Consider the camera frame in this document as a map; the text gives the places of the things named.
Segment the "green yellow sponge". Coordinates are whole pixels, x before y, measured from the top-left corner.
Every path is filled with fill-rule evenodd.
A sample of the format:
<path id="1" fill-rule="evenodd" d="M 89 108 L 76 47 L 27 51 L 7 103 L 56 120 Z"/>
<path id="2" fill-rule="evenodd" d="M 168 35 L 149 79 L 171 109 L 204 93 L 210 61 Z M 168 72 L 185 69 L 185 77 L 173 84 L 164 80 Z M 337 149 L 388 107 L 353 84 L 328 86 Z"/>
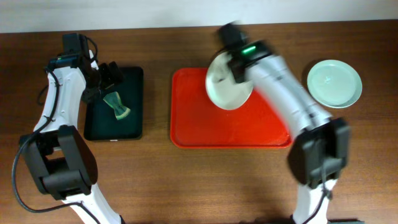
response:
<path id="1" fill-rule="evenodd" d="M 124 106 L 118 92 L 114 91 L 104 96 L 103 101 L 114 110 L 114 115 L 117 120 L 126 118 L 131 109 Z"/>

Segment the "white plate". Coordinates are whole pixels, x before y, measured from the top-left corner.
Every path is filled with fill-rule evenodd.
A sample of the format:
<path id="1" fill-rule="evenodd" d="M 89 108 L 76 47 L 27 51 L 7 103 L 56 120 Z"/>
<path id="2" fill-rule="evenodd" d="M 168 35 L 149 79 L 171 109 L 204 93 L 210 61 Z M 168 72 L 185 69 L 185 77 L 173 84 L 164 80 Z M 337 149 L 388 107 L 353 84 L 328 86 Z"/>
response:
<path id="1" fill-rule="evenodd" d="M 254 89 L 252 81 L 237 83 L 228 62 L 231 56 L 218 54 L 210 63 L 205 78 L 205 88 L 209 99 L 223 110 L 240 108 L 251 96 Z"/>

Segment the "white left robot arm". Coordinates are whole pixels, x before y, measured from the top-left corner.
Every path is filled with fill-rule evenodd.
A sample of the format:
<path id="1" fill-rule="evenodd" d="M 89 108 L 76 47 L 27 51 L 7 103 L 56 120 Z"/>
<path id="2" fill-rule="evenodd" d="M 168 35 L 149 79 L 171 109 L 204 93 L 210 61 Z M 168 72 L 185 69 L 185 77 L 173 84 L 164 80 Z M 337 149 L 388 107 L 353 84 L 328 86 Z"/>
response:
<path id="1" fill-rule="evenodd" d="M 90 75 L 99 73 L 92 58 L 78 53 L 59 55 L 44 68 L 49 88 L 33 133 L 21 136 L 12 165 L 12 189 L 18 203 L 32 213 L 71 207 L 84 223 L 124 223 L 98 187 L 94 155 L 77 130 L 81 96 Z M 16 167 L 20 157 L 39 192 L 61 205 L 31 208 L 19 196 Z"/>

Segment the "mint green plate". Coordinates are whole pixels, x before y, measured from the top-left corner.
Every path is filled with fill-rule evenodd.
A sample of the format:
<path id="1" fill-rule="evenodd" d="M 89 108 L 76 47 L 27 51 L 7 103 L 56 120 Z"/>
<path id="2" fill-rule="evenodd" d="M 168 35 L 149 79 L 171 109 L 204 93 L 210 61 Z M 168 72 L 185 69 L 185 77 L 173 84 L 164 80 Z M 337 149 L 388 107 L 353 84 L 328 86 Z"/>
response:
<path id="1" fill-rule="evenodd" d="M 309 70 L 307 88 L 319 104 L 340 109 L 359 100 L 363 84 L 351 65 L 339 60 L 322 60 Z"/>

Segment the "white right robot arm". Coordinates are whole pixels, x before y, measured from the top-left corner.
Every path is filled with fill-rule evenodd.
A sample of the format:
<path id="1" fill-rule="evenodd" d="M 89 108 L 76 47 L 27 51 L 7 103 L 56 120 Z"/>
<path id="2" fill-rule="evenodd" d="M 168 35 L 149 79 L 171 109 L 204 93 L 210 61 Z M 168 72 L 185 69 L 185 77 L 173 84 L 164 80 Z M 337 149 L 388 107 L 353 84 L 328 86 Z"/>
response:
<path id="1" fill-rule="evenodd" d="M 234 79 L 252 81 L 290 131 L 293 145 L 287 163 L 298 182 L 293 223 L 328 223 L 332 190 L 348 163 L 348 123 L 315 102 L 284 59 L 263 42 L 231 44 L 226 50 Z"/>

